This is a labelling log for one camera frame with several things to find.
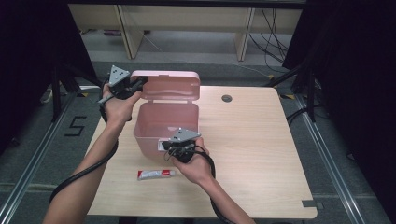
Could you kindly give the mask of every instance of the round hole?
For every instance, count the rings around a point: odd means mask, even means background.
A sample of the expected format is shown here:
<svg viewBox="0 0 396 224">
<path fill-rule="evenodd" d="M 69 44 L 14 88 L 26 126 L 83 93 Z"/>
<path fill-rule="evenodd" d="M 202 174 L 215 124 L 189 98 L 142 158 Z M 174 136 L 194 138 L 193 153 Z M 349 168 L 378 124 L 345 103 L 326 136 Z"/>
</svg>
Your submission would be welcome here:
<svg viewBox="0 0 396 224">
<path fill-rule="evenodd" d="M 223 95 L 221 96 L 221 100 L 224 101 L 225 103 L 230 103 L 233 97 L 231 95 Z"/>
</svg>

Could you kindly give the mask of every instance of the pink plastic box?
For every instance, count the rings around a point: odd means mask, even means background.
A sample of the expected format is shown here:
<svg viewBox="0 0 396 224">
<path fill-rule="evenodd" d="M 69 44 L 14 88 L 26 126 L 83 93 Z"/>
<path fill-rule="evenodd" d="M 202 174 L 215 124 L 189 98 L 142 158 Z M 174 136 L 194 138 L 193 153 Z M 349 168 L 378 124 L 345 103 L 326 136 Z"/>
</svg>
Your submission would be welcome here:
<svg viewBox="0 0 396 224">
<path fill-rule="evenodd" d="M 200 79 L 195 72 L 134 71 L 132 77 L 148 77 L 134 127 L 134 137 L 142 153 L 152 159 L 163 157 L 161 142 L 181 127 L 198 132 L 199 107 L 192 103 L 200 96 Z"/>
</svg>

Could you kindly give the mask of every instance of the forearm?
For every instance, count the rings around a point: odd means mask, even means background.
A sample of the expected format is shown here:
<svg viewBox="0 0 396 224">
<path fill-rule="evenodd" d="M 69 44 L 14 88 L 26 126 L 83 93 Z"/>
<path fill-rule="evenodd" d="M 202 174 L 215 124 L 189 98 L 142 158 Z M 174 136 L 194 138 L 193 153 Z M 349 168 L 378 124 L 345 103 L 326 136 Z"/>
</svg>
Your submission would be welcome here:
<svg viewBox="0 0 396 224">
<path fill-rule="evenodd" d="M 210 178 L 199 184 L 210 196 L 220 212 L 233 223 L 255 223 L 254 220 L 224 191 L 219 182 Z"/>
<path fill-rule="evenodd" d="M 122 123 L 107 124 L 73 175 L 108 155 L 122 128 Z M 105 168 L 106 164 L 103 164 L 60 191 L 49 205 L 44 223 L 82 223 L 92 205 Z"/>
</svg>

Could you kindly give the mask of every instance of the black curtain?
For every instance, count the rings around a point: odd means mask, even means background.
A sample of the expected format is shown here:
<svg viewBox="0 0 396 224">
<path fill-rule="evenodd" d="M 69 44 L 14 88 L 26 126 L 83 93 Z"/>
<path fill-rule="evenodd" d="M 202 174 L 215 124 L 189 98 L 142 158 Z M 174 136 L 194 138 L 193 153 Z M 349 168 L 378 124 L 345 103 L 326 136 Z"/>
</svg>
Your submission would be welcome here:
<svg viewBox="0 0 396 224">
<path fill-rule="evenodd" d="M 332 36 L 326 38 L 328 48 L 323 50 L 327 52 L 313 59 L 316 78 L 332 121 L 389 219 L 396 223 L 396 2 L 339 3 L 343 13 Z M 297 66 L 308 54 L 310 43 L 331 15 L 322 10 L 303 12 L 285 67 Z"/>
<path fill-rule="evenodd" d="M 301 64 L 318 37 L 320 29 L 334 10 L 333 0 L 307 0 L 290 41 L 283 67 L 293 69 Z"/>
<path fill-rule="evenodd" d="M 1 154 L 38 105 L 55 66 L 66 79 L 76 73 L 65 64 L 92 79 L 96 74 L 66 3 L 1 1 L 0 22 Z"/>
</svg>

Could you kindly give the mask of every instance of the gray floor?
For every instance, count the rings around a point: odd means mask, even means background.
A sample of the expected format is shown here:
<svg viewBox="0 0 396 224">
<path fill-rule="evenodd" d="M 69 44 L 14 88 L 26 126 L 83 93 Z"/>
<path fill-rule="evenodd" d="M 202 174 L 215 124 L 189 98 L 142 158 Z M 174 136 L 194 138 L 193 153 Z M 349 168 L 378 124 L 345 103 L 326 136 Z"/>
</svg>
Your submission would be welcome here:
<svg viewBox="0 0 396 224">
<path fill-rule="evenodd" d="M 82 37 L 98 76 L 105 76 L 106 70 L 113 63 L 125 66 L 127 69 L 189 67 L 199 70 L 200 75 L 202 73 L 203 85 L 260 86 L 264 81 L 269 80 L 268 76 L 281 74 L 263 65 L 268 64 L 273 69 L 285 71 L 279 67 L 280 63 L 271 57 L 265 60 L 263 52 L 257 49 L 251 41 L 248 43 L 246 59 L 238 62 L 232 34 L 151 32 L 143 40 L 136 59 L 132 61 L 126 57 L 120 36 L 104 36 L 103 31 L 91 31 Z M 253 37 L 265 46 L 266 42 L 260 35 L 253 35 Z M 279 39 L 287 46 L 291 36 L 280 35 Z M 278 49 L 269 48 L 269 50 L 280 57 Z M 292 80 L 288 80 L 278 85 L 278 92 L 290 93 L 291 82 Z M 99 120 L 99 113 L 94 105 L 97 98 L 98 95 L 94 92 L 87 97 L 78 97 L 73 102 L 73 111 L 66 115 L 61 124 L 61 131 L 55 136 L 51 149 L 40 165 L 11 223 L 40 223 L 47 209 L 50 190 L 68 176 L 84 156 L 85 148 Z M 285 116 L 298 109 L 295 100 L 281 99 L 280 101 Z M 318 128 L 357 201 L 366 223 L 390 223 L 357 164 L 347 159 L 347 147 L 334 129 L 331 120 L 327 118 L 326 111 L 318 109 L 316 113 Z M 81 137 L 65 137 L 66 133 L 72 131 L 68 129 L 68 126 L 73 117 L 80 115 L 87 117 L 83 120 L 86 126 Z M 33 156 L 50 125 L 50 117 L 51 102 L 39 107 L 30 122 L 26 124 L 20 134 L 23 139 L 21 145 L 9 148 L 0 157 L 0 204 L 7 198 L 13 184 L 19 180 L 25 165 Z M 258 220 L 258 222 L 350 223 L 346 209 L 340 201 L 302 117 L 297 118 L 290 125 L 290 131 L 318 206 L 318 216 L 311 220 L 265 219 Z M 67 148 L 63 145 L 65 141 L 69 142 Z M 86 223 L 116 224 L 118 218 L 88 217 Z"/>
</svg>

